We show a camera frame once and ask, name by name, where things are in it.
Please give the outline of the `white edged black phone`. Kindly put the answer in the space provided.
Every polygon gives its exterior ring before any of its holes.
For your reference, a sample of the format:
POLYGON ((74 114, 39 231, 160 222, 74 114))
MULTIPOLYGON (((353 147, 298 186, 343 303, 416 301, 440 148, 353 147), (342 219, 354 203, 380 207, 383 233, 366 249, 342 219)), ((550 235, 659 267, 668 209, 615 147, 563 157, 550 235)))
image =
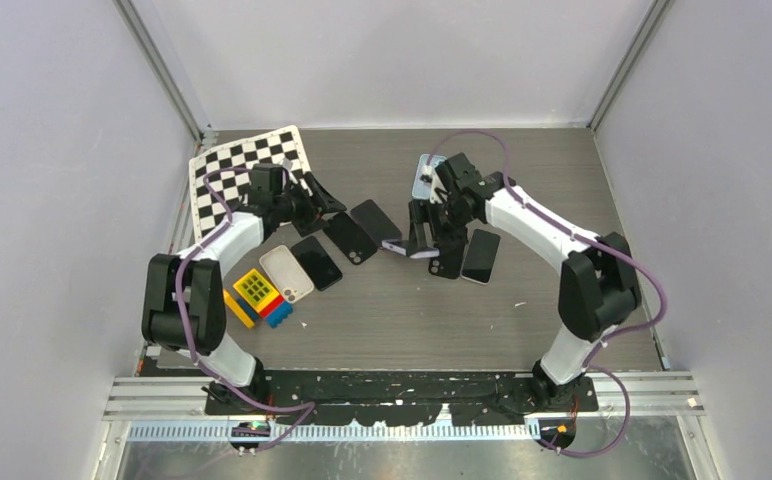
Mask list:
POLYGON ((492 276, 500 241, 499 235, 476 229, 469 241, 460 277, 480 285, 487 285, 492 276))

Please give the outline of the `black phone purple edge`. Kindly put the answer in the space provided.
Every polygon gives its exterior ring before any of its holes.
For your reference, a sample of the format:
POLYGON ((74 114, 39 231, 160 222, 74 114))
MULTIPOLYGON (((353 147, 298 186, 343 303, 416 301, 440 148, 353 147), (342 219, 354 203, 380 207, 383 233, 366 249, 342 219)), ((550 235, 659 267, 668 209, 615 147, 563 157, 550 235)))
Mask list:
POLYGON ((372 199, 367 199, 351 208, 351 217, 361 226, 379 248, 384 241, 403 238, 401 230, 372 199))

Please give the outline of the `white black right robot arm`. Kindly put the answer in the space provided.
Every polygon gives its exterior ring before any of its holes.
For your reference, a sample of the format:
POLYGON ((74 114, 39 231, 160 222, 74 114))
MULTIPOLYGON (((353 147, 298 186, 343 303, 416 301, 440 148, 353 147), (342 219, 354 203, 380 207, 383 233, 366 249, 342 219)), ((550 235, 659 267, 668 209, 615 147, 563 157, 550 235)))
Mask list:
POLYGON ((549 264, 559 277, 562 325, 551 347, 534 364, 531 393, 546 410, 558 410, 573 395, 587 358, 641 304, 630 248, 623 235, 598 235, 537 203, 515 180, 496 171, 483 176, 459 153, 420 157, 408 205, 406 240, 383 247, 408 258, 441 260, 467 243, 477 220, 503 231, 549 264))

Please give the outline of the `beige phone case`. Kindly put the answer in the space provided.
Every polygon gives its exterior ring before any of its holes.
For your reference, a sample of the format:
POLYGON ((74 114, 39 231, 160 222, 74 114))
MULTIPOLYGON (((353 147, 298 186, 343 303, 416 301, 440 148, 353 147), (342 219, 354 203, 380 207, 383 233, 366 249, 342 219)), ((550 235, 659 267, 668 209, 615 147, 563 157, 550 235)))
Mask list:
POLYGON ((259 258, 259 264, 284 300, 290 304, 315 291, 314 283, 285 245, 264 253, 259 258))

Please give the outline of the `black phone case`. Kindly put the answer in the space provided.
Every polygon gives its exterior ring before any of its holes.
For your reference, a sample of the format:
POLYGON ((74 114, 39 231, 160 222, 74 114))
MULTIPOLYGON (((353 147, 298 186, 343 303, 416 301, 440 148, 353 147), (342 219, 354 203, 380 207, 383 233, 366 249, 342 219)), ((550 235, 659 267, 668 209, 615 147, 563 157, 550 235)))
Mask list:
POLYGON ((441 245, 439 255, 428 262, 428 273, 432 276, 455 280, 461 275, 466 243, 441 245))
POLYGON ((345 212, 332 216, 324 233, 352 265, 361 265, 378 252, 374 241, 345 212))

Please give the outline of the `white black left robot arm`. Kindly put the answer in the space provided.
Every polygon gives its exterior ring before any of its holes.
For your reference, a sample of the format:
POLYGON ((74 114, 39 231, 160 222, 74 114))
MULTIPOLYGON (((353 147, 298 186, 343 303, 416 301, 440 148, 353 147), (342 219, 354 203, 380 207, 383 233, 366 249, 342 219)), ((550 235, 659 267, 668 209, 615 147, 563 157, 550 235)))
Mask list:
POLYGON ((249 187, 242 202, 231 207, 210 189, 223 209, 220 223, 194 245, 150 259, 141 333, 146 341, 185 354, 207 374, 232 385, 232 403, 255 414, 267 405, 269 389, 257 380, 261 362, 226 331, 223 278, 281 225, 311 234, 326 227, 325 215, 346 207, 313 174, 296 178, 284 165, 221 168, 205 175, 205 186, 225 174, 247 175, 249 187))

